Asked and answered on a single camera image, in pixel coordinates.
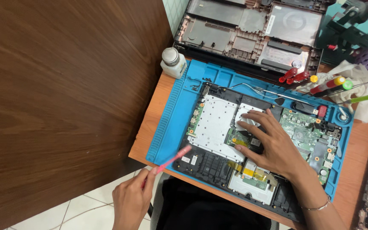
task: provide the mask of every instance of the left hand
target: left hand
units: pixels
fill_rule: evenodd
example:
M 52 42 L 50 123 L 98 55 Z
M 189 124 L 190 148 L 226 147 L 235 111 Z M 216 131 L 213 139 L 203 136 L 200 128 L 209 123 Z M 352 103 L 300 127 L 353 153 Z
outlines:
M 158 167 L 142 169 L 139 175 L 118 185 L 112 192 L 115 205 L 113 230 L 137 230 L 150 205 Z

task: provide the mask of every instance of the barcode sticker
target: barcode sticker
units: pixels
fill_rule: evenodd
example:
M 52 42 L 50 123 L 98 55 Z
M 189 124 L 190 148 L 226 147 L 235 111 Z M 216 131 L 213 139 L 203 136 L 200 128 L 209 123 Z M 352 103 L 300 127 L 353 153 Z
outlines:
M 253 138 L 252 141 L 251 141 L 251 144 L 256 145 L 256 146 L 259 147 L 260 146 L 260 140 Z
M 271 29 L 272 29 L 272 25 L 274 21 L 275 21 L 275 15 L 271 15 L 271 17 L 269 18 L 268 26 L 266 27 L 265 34 L 271 33 Z
M 187 162 L 187 163 L 190 163 L 190 158 L 187 158 L 187 157 L 185 157 L 185 156 L 183 156 L 183 157 L 181 158 L 181 160 L 182 160 L 182 161 L 185 161 L 185 162 Z
M 192 165 L 195 165 L 196 164 L 197 158 L 198 158 L 197 156 L 195 156 L 195 155 L 193 156 L 193 159 L 191 160 L 191 164 Z

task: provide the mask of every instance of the wooden table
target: wooden table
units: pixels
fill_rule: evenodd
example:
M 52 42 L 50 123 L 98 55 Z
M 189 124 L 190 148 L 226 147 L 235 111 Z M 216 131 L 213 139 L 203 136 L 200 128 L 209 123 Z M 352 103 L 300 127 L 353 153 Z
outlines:
M 164 72 L 161 74 L 160 80 L 147 108 L 143 122 L 141 123 L 139 133 L 136 136 L 136 141 L 134 142 L 129 153 L 129 157 L 152 167 L 156 165 L 146 160 L 146 154 L 161 118 L 164 106 L 166 105 L 168 96 L 170 95 L 174 81 L 174 78 L 167 76 L 164 74 Z M 368 170 L 367 165 L 368 123 L 364 124 L 359 120 L 355 120 L 346 150 L 343 168 L 340 174 L 339 185 L 337 186 L 337 191 L 333 202 L 347 227 L 350 226 L 353 228 L 358 222 L 357 213 L 363 196 L 363 184 L 366 180 L 365 173 Z M 164 172 L 200 187 L 206 191 L 212 192 L 217 196 L 230 200 L 254 212 L 267 216 L 268 218 L 271 218 L 286 226 L 292 227 L 294 229 L 305 229 L 305 226 L 298 222 L 294 222 L 286 217 L 282 217 L 274 212 L 258 207 L 235 196 L 231 196 L 211 186 L 204 185 L 189 177 L 180 175 L 175 171 L 164 170 Z

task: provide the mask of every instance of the silver bangle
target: silver bangle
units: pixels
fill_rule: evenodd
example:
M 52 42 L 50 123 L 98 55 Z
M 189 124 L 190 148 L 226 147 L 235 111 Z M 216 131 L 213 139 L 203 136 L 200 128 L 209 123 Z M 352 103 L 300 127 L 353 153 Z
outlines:
M 302 209 L 305 209 L 305 210 L 309 210 L 309 211 L 315 211 L 315 210 L 322 210 L 322 209 L 324 209 L 325 207 L 327 207 L 328 206 L 328 204 L 330 204 L 331 203 L 331 201 L 330 201 L 330 199 L 328 198 L 328 201 L 325 203 L 325 205 L 324 206 L 322 206 L 322 207 L 318 207 L 318 208 L 305 208 L 305 207 L 302 207 L 301 206 L 301 208 Z

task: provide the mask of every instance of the plastic bottle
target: plastic bottle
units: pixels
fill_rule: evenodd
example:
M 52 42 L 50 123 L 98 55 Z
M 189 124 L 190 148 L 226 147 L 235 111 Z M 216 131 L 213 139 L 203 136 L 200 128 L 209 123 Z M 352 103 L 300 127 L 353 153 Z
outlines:
M 166 48 L 161 54 L 161 68 L 169 76 L 180 79 L 185 69 L 187 61 L 184 55 L 180 54 L 174 47 Z

